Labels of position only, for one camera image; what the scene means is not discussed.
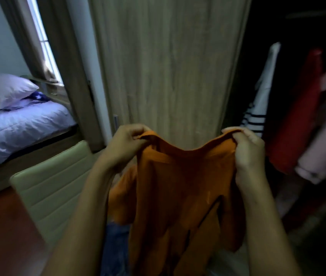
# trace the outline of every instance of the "left hand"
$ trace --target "left hand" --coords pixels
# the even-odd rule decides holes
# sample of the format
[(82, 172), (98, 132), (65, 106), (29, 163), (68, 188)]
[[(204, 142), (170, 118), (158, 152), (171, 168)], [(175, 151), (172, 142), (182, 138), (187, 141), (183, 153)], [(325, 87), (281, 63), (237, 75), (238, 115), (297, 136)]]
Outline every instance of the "left hand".
[(115, 172), (121, 171), (140, 149), (149, 144), (148, 140), (136, 137), (150, 130), (148, 126), (142, 124), (120, 126), (101, 153), (98, 165), (113, 169)]

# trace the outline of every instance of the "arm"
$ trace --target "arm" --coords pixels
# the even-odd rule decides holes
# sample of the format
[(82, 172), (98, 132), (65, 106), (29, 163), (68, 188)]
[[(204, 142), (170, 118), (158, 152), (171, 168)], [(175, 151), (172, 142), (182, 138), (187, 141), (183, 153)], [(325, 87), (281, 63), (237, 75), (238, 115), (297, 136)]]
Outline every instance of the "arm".
[(265, 176), (264, 141), (246, 128), (237, 142), (236, 184), (246, 213), (249, 268), (252, 276), (300, 276)]
[(106, 224), (109, 189), (113, 178), (147, 140), (134, 136), (144, 125), (121, 126), (91, 169), (63, 237), (54, 248), (42, 276), (98, 275)]

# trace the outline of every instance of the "window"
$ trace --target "window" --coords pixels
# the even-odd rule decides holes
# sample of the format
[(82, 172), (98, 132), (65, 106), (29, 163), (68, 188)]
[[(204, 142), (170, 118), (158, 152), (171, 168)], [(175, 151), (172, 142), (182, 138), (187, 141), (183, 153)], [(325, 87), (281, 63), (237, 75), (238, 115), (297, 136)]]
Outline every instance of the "window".
[(38, 36), (41, 42), (41, 47), (45, 58), (45, 64), (48, 67), (48, 69), (50, 69), (50, 71), (53, 72), (53, 74), (55, 75), (55, 79), (58, 80), (60, 84), (63, 84), (57, 64), (55, 63), (53, 57), (53, 52), (50, 49), (48, 38), (46, 37), (43, 22), (41, 21), (41, 17), (39, 13), (38, 4), (36, 3), (36, 0), (27, 0), (27, 3), (30, 6), (31, 15), (32, 18), (34, 19), (36, 31), (38, 32)]

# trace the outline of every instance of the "hand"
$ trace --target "hand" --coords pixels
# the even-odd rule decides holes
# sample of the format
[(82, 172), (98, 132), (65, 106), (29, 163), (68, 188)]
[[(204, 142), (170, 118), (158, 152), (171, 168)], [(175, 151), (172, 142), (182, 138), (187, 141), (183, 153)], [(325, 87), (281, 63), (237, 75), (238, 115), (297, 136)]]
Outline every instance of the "hand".
[(222, 130), (226, 132), (239, 129), (242, 132), (233, 134), (237, 142), (236, 159), (236, 184), (241, 191), (254, 191), (266, 182), (265, 176), (265, 143), (253, 131), (243, 127), (229, 127)]
[(150, 130), (142, 124), (120, 126), (100, 155), (99, 166), (113, 169), (115, 172), (121, 171), (140, 149), (149, 144), (148, 140), (136, 137)]

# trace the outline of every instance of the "white pillow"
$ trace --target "white pillow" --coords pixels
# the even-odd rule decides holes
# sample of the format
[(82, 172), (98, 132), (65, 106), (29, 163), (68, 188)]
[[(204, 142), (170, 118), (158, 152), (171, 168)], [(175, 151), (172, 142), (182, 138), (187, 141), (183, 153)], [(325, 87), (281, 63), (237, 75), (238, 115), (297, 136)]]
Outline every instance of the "white pillow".
[(30, 80), (10, 74), (0, 74), (0, 109), (26, 98), (37, 87)]

